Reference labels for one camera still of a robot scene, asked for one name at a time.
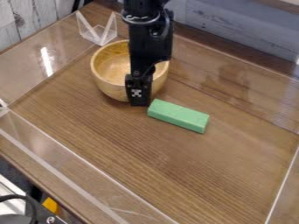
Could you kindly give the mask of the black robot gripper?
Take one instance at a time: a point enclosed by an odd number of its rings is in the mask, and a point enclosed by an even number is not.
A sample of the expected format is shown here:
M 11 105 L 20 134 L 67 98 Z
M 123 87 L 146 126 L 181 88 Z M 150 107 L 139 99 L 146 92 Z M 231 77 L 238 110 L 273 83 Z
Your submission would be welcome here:
M 126 95 L 132 106 L 147 107 L 154 76 L 146 74 L 158 63 L 172 57 L 174 12 L 159 10 L 154 15 L 139 17 L 122 10 L 122 18 L 128 25 L 130 73 L 126 76 Z

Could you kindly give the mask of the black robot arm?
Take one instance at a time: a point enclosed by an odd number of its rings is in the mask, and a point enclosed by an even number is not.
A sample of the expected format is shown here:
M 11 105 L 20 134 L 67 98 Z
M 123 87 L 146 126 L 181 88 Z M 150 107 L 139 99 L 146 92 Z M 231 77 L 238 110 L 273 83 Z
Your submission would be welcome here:
M 124 0 L 122 19 L 128 25 L 131 71 L 126 94 L 132 106 L 148 106 L 155 65 L 168 61 L 174 48 L 174 12 L 170 0 Z

